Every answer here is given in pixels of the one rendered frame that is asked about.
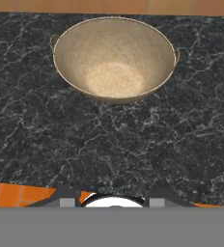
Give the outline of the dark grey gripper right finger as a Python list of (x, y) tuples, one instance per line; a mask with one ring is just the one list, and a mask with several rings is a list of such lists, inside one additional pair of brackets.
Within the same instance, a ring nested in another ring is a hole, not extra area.
[(144, 206), (148, 207), (165, 207), (165, 206), (182, 206), (194, 207), (194, 204), (184, 201), (170, 186), (155, 186), (152, 190), (144, 194)]

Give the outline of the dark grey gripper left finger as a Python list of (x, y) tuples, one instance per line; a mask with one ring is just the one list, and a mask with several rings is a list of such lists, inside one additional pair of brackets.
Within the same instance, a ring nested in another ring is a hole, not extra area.
[(81, 207), (79, 197), (79, 189), (64, 185), (58, 187), (49, 198), (32, 203), (29, 207)]

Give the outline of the white and black round object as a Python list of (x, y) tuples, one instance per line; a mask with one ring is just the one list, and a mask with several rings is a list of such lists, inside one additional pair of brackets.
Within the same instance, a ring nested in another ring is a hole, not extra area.
[(94, 193), (89, 196), (82, 204), (82, 207), (106, 208), (106, 207), (143, 207), (145, 199), (130, 196), (99, 194)]

